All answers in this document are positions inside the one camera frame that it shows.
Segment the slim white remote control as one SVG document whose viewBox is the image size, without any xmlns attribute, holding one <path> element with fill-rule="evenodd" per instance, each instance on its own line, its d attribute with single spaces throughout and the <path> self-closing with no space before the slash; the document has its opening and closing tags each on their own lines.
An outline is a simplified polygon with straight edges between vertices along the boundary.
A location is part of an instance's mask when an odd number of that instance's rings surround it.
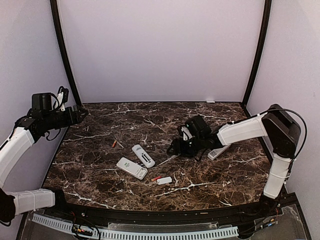
<svg viewBox="0 0 320 240">
<path fill-rule="evenodd" d="M 229 147 L 230 145 L 226 145 L 222 148 L 213 149 L 207 154 L 207 157 L 213 161 L 216 158 L 218 158 L 222 153 L 224 153 Z"/>
</svg>

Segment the clear handle screwdriver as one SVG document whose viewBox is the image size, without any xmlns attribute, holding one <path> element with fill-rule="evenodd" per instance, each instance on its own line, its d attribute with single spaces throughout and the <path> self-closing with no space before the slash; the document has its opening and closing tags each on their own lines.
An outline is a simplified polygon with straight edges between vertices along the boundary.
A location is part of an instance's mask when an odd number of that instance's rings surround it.
<svg viewBox="0 0 320 240">
<path fill-rule="evenodd" d="M 172 155 L 172 156 L 170 156 L 167 160 L 165 160 L 165 161 L 163 161 L 163 162 L 159 163 L 157 166 L 159 167 L 159 166 L 161 166 L 161 165 L 163 165 L 163 164 L 165 164 L 165 163 L 169 162 L 170 160 L 173 160 L 173 159 L 177 158 L 178 156 L 179 156 L 179 155 Z"/>
</svg>

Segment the white battery cover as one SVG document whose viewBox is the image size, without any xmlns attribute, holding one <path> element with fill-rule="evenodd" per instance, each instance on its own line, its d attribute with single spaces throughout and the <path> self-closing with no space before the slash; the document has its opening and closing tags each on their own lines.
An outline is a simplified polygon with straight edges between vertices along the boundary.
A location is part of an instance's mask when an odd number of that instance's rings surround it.
<svg viewBox="0 0 320 240">
<path fill-rule="evenodd" d="M 164 185 L 164 184 L 169 184 L 172 182 L 172 178 L 170 176 L 168 177 L 162 177 L 156 180 L 158 185 Z"/>
</svg>

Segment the white remote with compartment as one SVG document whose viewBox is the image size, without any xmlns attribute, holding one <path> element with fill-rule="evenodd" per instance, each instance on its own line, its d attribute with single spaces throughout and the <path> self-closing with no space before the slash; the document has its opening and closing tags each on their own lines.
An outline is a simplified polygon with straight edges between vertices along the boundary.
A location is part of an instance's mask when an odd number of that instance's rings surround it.
<svg viewBox="0 0 320 240">
<path fill-rule="evenodd" d="M 141 145 L 136 144 L 132 147 L 132 151 L 140 159 L 140 161 L 149 169 L 152 168 L 156 163 L 150 157 L 150 155 L 142 148 Z"/>
</svg>

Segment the white remote with green buttons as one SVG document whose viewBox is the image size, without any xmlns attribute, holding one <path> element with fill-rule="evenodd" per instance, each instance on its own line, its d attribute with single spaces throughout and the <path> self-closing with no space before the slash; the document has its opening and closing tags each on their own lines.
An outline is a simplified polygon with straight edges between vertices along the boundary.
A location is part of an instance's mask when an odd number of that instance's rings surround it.
<svg viewBox="0 0 320 240">
<path fill-rule="evenodd" d="M 116 166 L 131 176 L 142 180 L 148 173 L 148 170 L 137 163 L 122 157 L 116 164 Z"/>
</svg>

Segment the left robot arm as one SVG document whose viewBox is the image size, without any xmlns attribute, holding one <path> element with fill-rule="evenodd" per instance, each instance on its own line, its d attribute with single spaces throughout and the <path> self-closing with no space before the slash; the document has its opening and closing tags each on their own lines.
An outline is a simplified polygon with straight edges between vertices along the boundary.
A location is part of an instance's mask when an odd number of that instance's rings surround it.
<svg viewBox="0 0 320 240">
<path fill-rule="evenodd" d="M 40 138 L 48 138 L 51 130 L 61 130 L 81 123 L 89 112 L 79 105 L 65 107 L 69 91 L 60 87 L 58 94 L 36 93 L 31 97 L 31 108 L 27 115 L 19 118 L 9 137 L 0 146 L 0 185 L 3 186 L 20 158 Z M 0 223 L 11 225 L 15 216 L 51 208 L 60 218 L 71 213 L 60 189 L 40 188 L 25 191 L 0 191 Z"/>
</svg>

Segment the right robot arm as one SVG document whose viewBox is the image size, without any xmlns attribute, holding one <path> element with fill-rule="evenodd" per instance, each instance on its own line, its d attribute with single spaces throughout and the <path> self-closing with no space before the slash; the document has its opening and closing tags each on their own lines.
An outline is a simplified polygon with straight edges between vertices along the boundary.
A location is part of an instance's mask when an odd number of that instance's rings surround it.
<svg viewBox="0 0 320 240">
<path fill-rule="evenodd" d="M 307 125 L 299 124 L 292 115 L 300 115 L 271 105 L 267 110 L 246 119 L 230 121 L 212 129 L 202 115 L 195 115 L 178 126 L 178 138 L 166 150 L 169 156 L 195 158 L 208 150 L 220 150 L 234 144 L 253 143 L 268 138 L 272 147 L 272 162 L 262 196 L 255 205 L 255 213 L 266 217 L 275 208 L 275 200 L 287 179 L 293 164 L 302 151 L 307 136 Z"/>
</svg>

